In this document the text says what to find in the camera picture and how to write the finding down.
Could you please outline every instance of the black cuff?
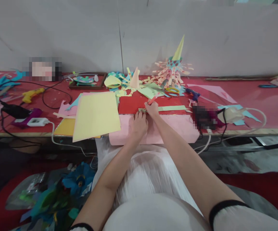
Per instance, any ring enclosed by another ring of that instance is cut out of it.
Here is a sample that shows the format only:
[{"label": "black cuff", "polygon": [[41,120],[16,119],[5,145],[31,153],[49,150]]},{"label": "black cuff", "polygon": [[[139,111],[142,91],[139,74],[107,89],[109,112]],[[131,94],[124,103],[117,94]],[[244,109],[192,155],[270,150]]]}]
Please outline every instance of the black cuff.
[{"label": "black cuff", "polygon": [[215,205],[212,208],[212,210],[210,211],[210,215],[209,215],[209,222],[210,222],[210,226],[212,227],[212,230],[214,230],[213,223],[214,223],[214,219],[215,219],[217,213],[222,209],[225,209],[225,208],[230,207],[230,206],[236,206],[236,205],[245,206],[245,207],[250,208],[244,202],[237,201],[237,200],[222,201],[222,202],[219,202],[217,205]]},{"label": "black cuff", "polygon": [[74,228],[85,228],[87,231],[94,231],[92,227],[86,223],[78,223],[68,229],[68,231],[73,230]]}]

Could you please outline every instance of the hand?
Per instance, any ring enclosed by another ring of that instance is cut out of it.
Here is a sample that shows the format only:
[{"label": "hand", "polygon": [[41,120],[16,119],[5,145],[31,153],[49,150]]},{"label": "hand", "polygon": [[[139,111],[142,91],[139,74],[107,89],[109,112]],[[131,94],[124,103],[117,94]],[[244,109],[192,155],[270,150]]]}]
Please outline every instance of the hand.
[{"label": "hand", "polygon": [[157,117],[159,115],[159,113],[158,113],[158,103],[156,103],[154,101],[151,105],[149,105],[147,102],[145,102],[144,105],[146,107],[147,112],[152,117],[152,119],[155,119],[155,117]]},{"label": "hand", "polygon": [[149,125],[146,120],[146,113],[137,112],[135,114],[131,135],[142,138],[148,131],[148,127]]}]

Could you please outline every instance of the blue paper flower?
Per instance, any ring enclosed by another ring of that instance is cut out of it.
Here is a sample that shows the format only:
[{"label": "blue paper flower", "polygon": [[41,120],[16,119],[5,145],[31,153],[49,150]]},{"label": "blue paper flower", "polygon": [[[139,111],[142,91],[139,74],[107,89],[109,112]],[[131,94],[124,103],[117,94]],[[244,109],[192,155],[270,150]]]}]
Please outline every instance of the blue paper flower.
[{"label": "blue paper flower", "polygon": [[62,183],[66,188],[71,189],[71,195],[81,196],[86,187],[93,181],[95,172],[87,163],[82,162],[76,170],[69,173]]}]

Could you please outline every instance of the white wall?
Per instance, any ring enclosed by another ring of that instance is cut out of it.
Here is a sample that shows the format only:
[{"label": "white wall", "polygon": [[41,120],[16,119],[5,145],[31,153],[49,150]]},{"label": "white wall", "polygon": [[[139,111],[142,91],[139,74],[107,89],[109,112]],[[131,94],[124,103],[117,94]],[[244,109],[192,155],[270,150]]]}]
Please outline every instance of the white wall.
[{"label": "white wall", "polygon": [[113,1],[0,0],[0,37],[0,70],[32,56],[61,57],[63,71],[122,70]]},{"label": "white wall", "polygon": [[0,0],[0,70],[21,69],[32,56],[57,56],[63,71],[138,66],[151,74],[185,34],[182,56],[193,64],[191,75],[278,73],[278,5],[231,3]]},{"label": "white wall", "polygon": [[124,72],[152,74],[185,34],[182,57],[193,76],[278,73],[278,5],[118,1]]}]

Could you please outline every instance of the yellow glue gun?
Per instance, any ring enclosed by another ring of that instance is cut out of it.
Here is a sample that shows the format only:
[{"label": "yellow glue gun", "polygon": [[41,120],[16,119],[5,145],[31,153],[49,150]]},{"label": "yellow glue gun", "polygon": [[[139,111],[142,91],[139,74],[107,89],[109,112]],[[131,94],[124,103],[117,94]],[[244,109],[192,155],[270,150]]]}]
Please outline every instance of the yellow glue gun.
[{"label": "yellow glue gun", "polygon": [[22,101],[24,102],[24,103],[31,103],[31,99],[34,97],[34,96],[36,96],[36,95],[38,95],[39,93],[42,93],[42,92],[44,92],[45,91],[45,89],[44,88],[39,88],[39,89],[36,89],[36,90],[31,90],[31,91],[27,91],[27,92],[24,92],[24,93],[22,93],[23,94],[23,99],[22,99]]}]

